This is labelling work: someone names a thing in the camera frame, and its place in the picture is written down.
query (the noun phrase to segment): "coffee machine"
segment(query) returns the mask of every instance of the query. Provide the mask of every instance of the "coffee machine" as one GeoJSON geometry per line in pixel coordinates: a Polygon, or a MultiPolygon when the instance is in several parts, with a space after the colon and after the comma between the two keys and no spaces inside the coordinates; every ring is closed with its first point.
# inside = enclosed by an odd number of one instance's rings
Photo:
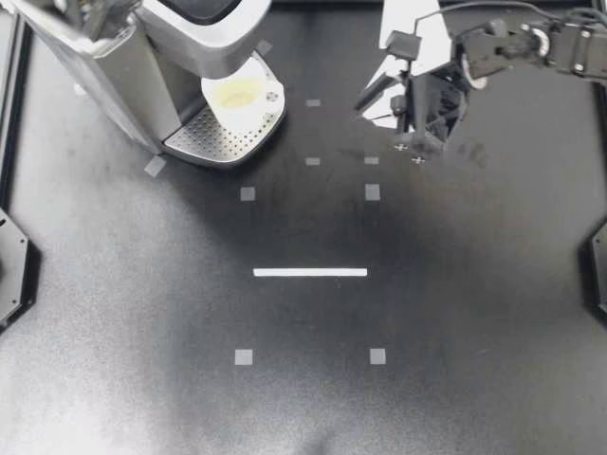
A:
{"type": "Polygon", "coordinates": [[[194,164],[242,163],[285,115],[259,113],[232,131],[215,117],[201,78],[222,80],[249,59],[276,81],[253,31],[271,0],[12,0],[75,81],[120,129],[153,154],[194,164]]]}

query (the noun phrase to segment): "white cup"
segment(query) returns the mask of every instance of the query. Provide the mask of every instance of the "white cup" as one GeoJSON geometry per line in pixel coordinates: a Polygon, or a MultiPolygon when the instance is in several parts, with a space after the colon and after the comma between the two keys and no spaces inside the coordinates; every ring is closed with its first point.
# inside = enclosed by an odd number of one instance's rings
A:
{"type": "Polygon", "coordinates": [[[285,88],[269,80],[260,62],[254,58],[224,79],[201,79],[202,93],[217,121],[234,133],[259,129],[266,114],[278,114],[285,88]]]}

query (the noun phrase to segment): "black mat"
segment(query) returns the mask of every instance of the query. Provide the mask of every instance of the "black mat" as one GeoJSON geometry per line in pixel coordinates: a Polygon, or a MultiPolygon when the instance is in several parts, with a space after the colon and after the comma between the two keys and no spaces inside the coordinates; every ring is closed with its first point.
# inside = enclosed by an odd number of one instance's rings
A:
{"type": "Polygon", "coordinates": [[[607,329],[578,256],[607,213],[592,88],[499,75],[448,156],[417,167],[351,111],[379,16],[269,15],[288,119],[233,173],[169,159],[150,177],[35,44],[10,209],[44,262],[37,304],[0,337],[1,453],[604,450],[607,329]],[[369,277],[251,273],[288,266],[369,277]]]}

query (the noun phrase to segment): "cable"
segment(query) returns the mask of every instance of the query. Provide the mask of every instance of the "cable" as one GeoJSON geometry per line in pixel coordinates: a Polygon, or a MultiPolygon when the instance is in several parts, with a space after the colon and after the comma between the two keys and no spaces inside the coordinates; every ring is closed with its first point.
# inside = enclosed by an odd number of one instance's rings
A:
{"type": "Polygon", "coordinates": [[[599,11],[598,9],[592,8],[573,8],[567,11],[565,16],[562,18],[563,21],[568,19],[576,18],[583,21],[585,24],[601,23],[607,27],[607,15],[599,11]]]}
{"type": "Polygon", "coordinates": [[[426,14],[425,16],[420,16],[417,19],[415,19],[415,26],[414,26],[414,35],[417,35],[417,26],[419,25],[419,23],[423,20],[426,20],[430,17],[435,16],[436,14],[443,14],[445,12],[450,12],[450,11],[455,11],[456,9],[464,9],[464,8],[475,8],[475,7],[511,7],[511,8],[527,8],[527,9],[531,9],[534,12],[536,12],[537,14],[540,14],[543,17],[546,17],[548,19],[552,19],[552,20],[557,20],[559,21],[561,18],[560,16],[557,16],[556,14],[552,14],[548,11],[546,11],[545,9],[541,9],[539,7],[536,7],[535,5],[532,5],[530,3],[526,3],[526,2],[510,2],[510,1],[479,1],[479,2],[467,2],[467,3],[462,3],[459,5],[451,5],[450,7],[445,7],[442,9],[437,9],[434,12],[431,12],[430,14],[426,14]]]}

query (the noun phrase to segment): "metal drip tray grate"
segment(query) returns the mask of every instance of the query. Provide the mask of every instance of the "metal drip tray grate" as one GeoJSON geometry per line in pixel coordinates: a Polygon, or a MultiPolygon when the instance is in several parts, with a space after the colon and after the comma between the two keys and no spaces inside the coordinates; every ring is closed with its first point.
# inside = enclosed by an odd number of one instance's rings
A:
{"type": "MultiPolygon", "coordinates": [[[[275,80],[263,59],[254,54],[266,68],[267,77],[275,80]]],[[[172,155],[206,166],[234,166],[253,154],[271,135],[285,113],[266,114],[259,129],[246,134],[233,133],[219,124],[209,106],[176,133],[165,140],[164,145],[172,155]]]]}

